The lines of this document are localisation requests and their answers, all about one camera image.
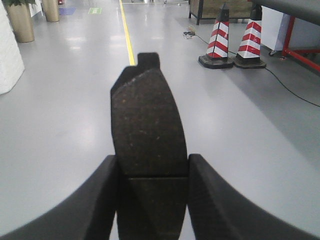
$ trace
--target red and white striped cone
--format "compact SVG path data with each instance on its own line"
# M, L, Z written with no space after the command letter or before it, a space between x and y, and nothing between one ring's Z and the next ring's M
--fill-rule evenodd
M260 60L261 20L262 7L254 3L238 53L233 59L236 67L242 69L266 67L266 63Z
M214 23L206 55L200 56L199 62L209 69L232 68L234 62L228 57L228 41L229 8L225 3Z

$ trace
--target white pillar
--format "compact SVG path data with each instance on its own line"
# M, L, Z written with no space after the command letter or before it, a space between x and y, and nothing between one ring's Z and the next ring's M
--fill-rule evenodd
M7 12L0 3L0 94L9 92L25 70Z

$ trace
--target black tube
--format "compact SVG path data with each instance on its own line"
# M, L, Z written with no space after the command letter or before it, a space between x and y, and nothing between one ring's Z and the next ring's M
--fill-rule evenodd
M320 26L319 0L252 0L252 2Z

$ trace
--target gold planter pot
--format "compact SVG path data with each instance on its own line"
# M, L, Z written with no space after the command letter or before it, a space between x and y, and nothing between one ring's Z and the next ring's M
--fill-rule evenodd
M59 21L58 0L42 0L43 11L47 22Z
M16 41L28 43L35 40L34 26L30 15L29 4L6 6Z

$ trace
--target green floor sign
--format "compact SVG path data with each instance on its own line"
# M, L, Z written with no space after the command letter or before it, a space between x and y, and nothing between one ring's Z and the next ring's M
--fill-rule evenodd
M101 7L90 7L88 14L101 14Z

